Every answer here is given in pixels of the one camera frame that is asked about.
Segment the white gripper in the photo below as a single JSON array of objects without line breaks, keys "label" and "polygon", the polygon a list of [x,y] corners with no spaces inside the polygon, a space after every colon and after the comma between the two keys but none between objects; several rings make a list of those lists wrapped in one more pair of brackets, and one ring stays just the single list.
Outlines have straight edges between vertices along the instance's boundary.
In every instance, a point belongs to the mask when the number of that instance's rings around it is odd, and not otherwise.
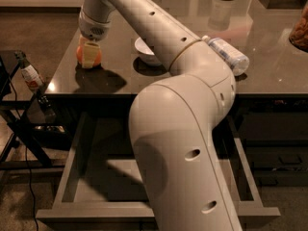
[{"label": "white gripper", "polygon": [[79,37],[78,46],[83,47],[82,66],[83,68],[93,68],[100,64],[100,48],[94,42],[89,40],[100,41],[104,39],[111,27],[110,22],[97,22],[89,18],[83,11],[79,13]]}]

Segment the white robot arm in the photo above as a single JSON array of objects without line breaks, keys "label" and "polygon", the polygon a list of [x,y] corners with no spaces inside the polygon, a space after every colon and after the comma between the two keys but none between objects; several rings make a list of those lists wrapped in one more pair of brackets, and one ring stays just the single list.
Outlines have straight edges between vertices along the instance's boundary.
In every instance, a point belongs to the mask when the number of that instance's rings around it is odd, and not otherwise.
[{"label": "white robot arm", "polygon": [[79,27],[101,40],[119,11],[168,72],[139,92],[129,133],[159,231],[242,231],[212,131],[236,83],[229,66],[151,0],[84,0]]}]

